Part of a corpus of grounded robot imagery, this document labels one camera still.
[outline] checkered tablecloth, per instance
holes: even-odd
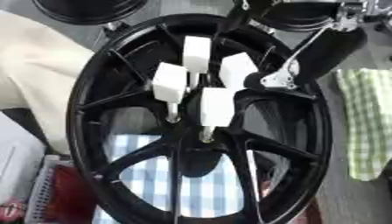
[[[376,179],[392,158],[392,71],[338,71],[348,120],[348,161],[354,179]]]
[[[159,136],[114,136],[106,147],[112,161],[157,140]],[[251,172],[256,183],[253,154],[248,154]],[[154,207],[168,211],[170,205],[169,162],[166,157],[156,157],[135,164],[121,174],[122,182],[139,198]],[[231,160],[222,156],[213,171],[201,178],[183,177],[181,188],[181,213],[190,217],[218,217],[242,210],[243,193]],[[102,209],[97,208],[94,224],[114,224]]]

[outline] blue checkered cloth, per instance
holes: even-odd
[[[159,139],[159,136],[120,135],[110,140],[107,156],[112,161]],[[251,173],[256,186],[253,153],[248,152]],[[167,157],[155,157],[126,169],[121,181],[139,198],[163,211],[170,208],[170,177]],[[231,160],[223,155],[213,171],[201,178],[183,177],[181,214],[185,217],[212,218],[242,210],[243,192]],[[117,223],[97,208],[94,224]]]

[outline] metal rod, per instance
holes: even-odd
[[[211,143],[214,138],[214,131],[215,131],[216,127],[212,127],[212,126],[206,126],[204,127],[203,131],[201,132],[201,142],[208,144]]]
[[[199,85],[200,74],[199,73],[191,73],[189,83],[191,89],[195,89]]]
[[[177,103],[167,103],[167,118],[169,123],[176,123],[179,121],[179,105]]]

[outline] metal bracket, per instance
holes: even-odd
[[[333,29],[340,32],[355,30],[366,15],[367,3],[342,3],[336,16]]]
[[[297,61],[297,56],[311,43],[313,43],[324,31],[332,27],[332,24],[328,24],[314,34],[313,37],[294,52],[276,72],[263,77],[261,79],[262,85],[266,88],[286,88],[289,90],[297,88],[297,85],[294,83],[294,78],[299,75],[301,69],[299,62]]]

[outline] wheel spoke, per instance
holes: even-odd
[[[108,165],[103,166],[96,172],[95,175],[101,175],[103,178],[109,181],[118,180],[120,173],[130,166],[150,158],[163,156],[166,153],[167,148],[165,147],[165,142],[161,138],[153,143],[147,144],[138,150],[134,150],[123,157],[120,157]]]
[[[231,143],[229,147],[228,155],[233,162],[244,194],[244,215],[248,217],[248,222],[264,223],[260,215],[260,207],[256,198],[257,188],[253,183],[246,149],[236,143]]]
[[[230,129],[234,131],[242,130],[244,116],[247,108],[256,102],[264,100],[260,94],[255,94],[255,92],[250,90],[243,90],[237,93],[234,97],[235,103],[235,115],[233,121],[230,124]]]
[[[139,71],[137,71],[128,61],[127,59],[125,59],[124,56],[122,56],[118,51],[111,49],[109,51],[109,53],[115,57],[117,57],[124,65],[125,67],[128,69],[128,71],[131,74],[134,74],[136,76],[137,82],[139,82],[140,84],[145,84],[146,81],[149,79],[148,77],[146,77],[145,75],[143,75],[142,73],[140,73]]]
[[[169,31],[169,29],[167,28],[167,25],[166,24],[159,24],[159,25],[157,25],[157,30],[159,30],[160,33],[163,34],[164,39],[170,45],[172,50],[176,54],[180,55],[182,53],[181,42],[172,32]]]
[[[267,151],[288,158],[291,161],[305,161],[311,163],[319,158],[318,155],[290,147],[289,145],[245,130],[241,134],[240,139],[253,151]]]
[[[179,170],[179,149],[175,149],[171,153],[170,167],[171,167],[171,213],[173,223],[179,223],[179,217],[181,215],[181,184],[182,177]]]
[[[157,101],[151,91],[133,92],[113,95],[99,101],[93,101],[79,107],[79,111],[89,116],[99,117],[103,112],[111,109],[140,107],[149,109],[151,113],[162,123],[167,111],[166,104]]]

